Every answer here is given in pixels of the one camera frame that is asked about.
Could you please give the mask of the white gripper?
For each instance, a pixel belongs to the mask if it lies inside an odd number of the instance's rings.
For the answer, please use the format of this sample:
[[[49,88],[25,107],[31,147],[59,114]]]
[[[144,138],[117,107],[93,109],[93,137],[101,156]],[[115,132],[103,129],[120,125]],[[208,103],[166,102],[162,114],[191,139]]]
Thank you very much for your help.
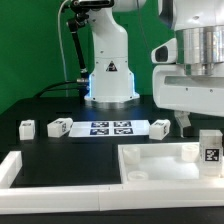
[[[153,99],[159,108],[174,112],[182,138],[192,131],[189,112],[224,117],[224,63],[211,76],[187,76],[180,65],[158,65],[153,70]]]

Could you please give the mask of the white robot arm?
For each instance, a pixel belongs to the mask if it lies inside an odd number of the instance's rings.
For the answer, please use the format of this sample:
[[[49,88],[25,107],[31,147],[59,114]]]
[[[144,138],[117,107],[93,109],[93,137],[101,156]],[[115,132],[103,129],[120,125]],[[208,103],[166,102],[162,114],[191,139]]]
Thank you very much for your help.
[[[88,13],[95,67],[88,100],[98,105],[137,99],[128,67],[128,39],[113,14],[147,0],[93,0]],[[180,121],[190,112],[224,117],[224,0],[157,0],[158,16],[175,37],[151,52],[153,99]]]

